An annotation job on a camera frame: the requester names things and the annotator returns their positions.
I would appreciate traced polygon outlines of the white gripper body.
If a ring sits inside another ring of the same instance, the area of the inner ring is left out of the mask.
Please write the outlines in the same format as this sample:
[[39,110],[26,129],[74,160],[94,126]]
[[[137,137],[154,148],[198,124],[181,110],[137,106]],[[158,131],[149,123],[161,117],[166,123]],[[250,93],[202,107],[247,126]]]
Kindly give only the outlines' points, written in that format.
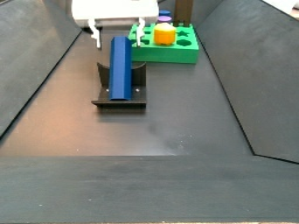
[[72,0],[71,15],[79,27],[134,25],[143,19],[155,23],[159,16],[157,0]]

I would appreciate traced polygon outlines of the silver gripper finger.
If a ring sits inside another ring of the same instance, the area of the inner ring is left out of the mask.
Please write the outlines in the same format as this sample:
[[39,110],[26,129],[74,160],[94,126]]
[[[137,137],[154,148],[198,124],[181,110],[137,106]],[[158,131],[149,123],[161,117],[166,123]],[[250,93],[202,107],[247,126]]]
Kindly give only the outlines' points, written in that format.
[[141,47],[142,45],[142,37],[146,35],[145,34],[145,27],[146,27],[146,20],[141,17],[137,30],[135,30],[135,39],[137,39],[137,46]]
[[96,20],[94,18],[88,20],[88,28],[92,31],[91,37],[96,40],[96,47],[100,49],[100,32],[96,27]]

